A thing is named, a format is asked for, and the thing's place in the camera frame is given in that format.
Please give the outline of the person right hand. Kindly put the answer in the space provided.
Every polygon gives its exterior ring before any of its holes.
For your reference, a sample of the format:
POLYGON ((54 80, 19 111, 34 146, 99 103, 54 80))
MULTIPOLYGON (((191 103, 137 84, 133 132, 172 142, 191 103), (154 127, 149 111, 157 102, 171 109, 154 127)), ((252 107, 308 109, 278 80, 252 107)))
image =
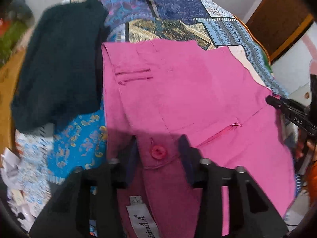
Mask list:
POLYGON ((296 158, 301 158, 304 156, 304 147, 308 147, 309 151, 313 152, 312 160, 316 161, 316 143, 312 140, 306 140, 303 137, 298 138, 295 155, 296 158))

